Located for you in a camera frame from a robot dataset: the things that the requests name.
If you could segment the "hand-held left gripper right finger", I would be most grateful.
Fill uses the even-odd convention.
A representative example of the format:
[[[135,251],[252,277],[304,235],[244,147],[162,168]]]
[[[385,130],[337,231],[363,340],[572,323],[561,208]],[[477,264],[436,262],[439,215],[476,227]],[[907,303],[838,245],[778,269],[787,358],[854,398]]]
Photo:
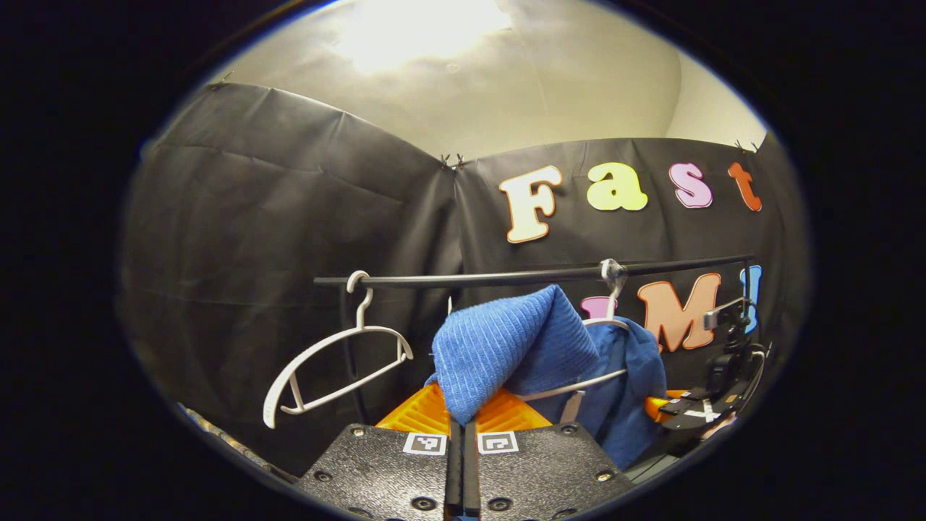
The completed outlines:
[[[634,488],[579,423],[550,423],[505,389],[463,428],[464,517],[559,521]]]

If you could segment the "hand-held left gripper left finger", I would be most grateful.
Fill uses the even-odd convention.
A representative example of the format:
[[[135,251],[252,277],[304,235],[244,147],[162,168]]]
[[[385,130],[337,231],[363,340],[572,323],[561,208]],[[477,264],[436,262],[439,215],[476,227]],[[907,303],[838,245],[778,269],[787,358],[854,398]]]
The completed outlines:
[[[453,521],[463,514],[463,435],[437,383],[377,425],[350,423],[297,488],[369,521]]]

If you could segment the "white hanger with taped hook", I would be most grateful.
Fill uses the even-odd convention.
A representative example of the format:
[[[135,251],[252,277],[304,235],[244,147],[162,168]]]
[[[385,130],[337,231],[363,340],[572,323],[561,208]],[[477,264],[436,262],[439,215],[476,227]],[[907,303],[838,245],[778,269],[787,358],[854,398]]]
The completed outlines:
[[[606,315],[602,318],[586,319],[582,322],[583,326],[608,324],[609,326],[616,326],[619,327],[619,329],[629,331],[629,324],[615,317],[614,306],[619,294],[621,294],[625,281],[627,280],[627,271],[625,267],[623,267],[618,261],[614,260],[614,258],[606,258],[605,260],[602,260],[600,267],[601,278],[606,282],[608,288],[611,290],[611,293],[609,293],[608,297],[606,298]],[[563,394],[569,394],[569,398],[566,400],[566,406],[560,415],[559,423],[571,423],[577,419],[579,409],[581,409],[582,399],[585,396],[585,389],[590,388],[590,386],[611,381],[616,377],[624,375],[625,373],[627,373],[626,369],[613,370],[613,372],[605,373],[605,375],[593,377],[578,383],[560,386],[559,388],[549,389],[535,394],[517,394],[516,397],[523,400],[523,402],[533,402],[533,400],[540,400],[560,396]]]

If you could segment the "white plastic hanger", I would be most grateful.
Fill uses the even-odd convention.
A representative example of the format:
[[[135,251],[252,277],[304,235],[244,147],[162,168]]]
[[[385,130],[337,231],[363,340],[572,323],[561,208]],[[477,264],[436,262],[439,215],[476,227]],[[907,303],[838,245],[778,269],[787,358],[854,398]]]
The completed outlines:
[[[356,314],[354,315],[354,325],[350,329],[345,329],[336,334],[330,334],[330,336],[324,337],[324,339],[310,345],[307,349],[304,349],[303,352],[297,354],[294,359],[290,360],[290,362],[282,368],[281,372],[278,373],[269,386],[263,400],[262,420],[267,428],[271,430],[276,428],[276,415],[278,412],[287,413],[287,415],[301,415],[302,413],[313,411],[324,404],[341,398],[353,391],[357,391],[361,386],[370,383],[378,377],[385,375],[385,373],[388,373],[390,370],[415,358],[412,347],[403,334],[399,333],[396,329],[390,329],[390,327],[386,326],[377,326],[377,324],[369,324],[367,322],[366,312],[370,304],[373,303],[373,295],[373,288],[368,287],[363,300],[357,305]],[[387,334],[387,336],[390,336],[391,339],[394,340],[394,344],[396,344],[396,359],[387,363],[383,368],[374,370],[370,375],[354,380],[344,386],[344,388],[334,390],[321,398],[308,400],[308,402],[304,400],[297,379],[297,369],[304,365],[310,358],[322,352],[322,350],[327,349],[327,347],[344,340],[353,339],[353,337],[358,336],[358,334]]]

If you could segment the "blue corduroy shirt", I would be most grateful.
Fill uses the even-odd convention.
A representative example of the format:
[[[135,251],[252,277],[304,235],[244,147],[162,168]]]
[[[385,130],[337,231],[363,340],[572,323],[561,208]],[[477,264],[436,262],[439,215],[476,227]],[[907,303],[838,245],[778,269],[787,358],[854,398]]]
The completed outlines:
[[[627,373],[585,389],[576,421],[621,470],[657,442],[660,425],[645,412],[647,398],[667,397],[667,376],[654,334],[628,318],[629,331],[583,326],[559,286],[457,310],[433,339],[436,370],[429,378],[458,423],[472,421],[500,389],[535,394],[613,370]],[[529,405],[559,423],[569,394]]]

